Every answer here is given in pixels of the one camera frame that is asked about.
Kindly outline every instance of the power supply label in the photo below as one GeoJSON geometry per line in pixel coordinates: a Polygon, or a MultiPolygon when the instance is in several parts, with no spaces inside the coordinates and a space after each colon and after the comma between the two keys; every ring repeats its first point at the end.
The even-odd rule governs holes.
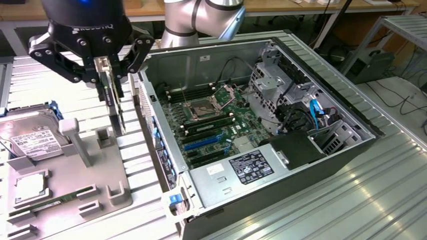
{"type": "Polygon", "coordinates": [[[49,129],[13,136],[10,140],[30,158],[61,150],[61,145],[49,129]]]}
{"type": "Polygon", "coordinates": [[[229,164],[244,185],[274,173],[260,150],[230,159],[229,164]]]}

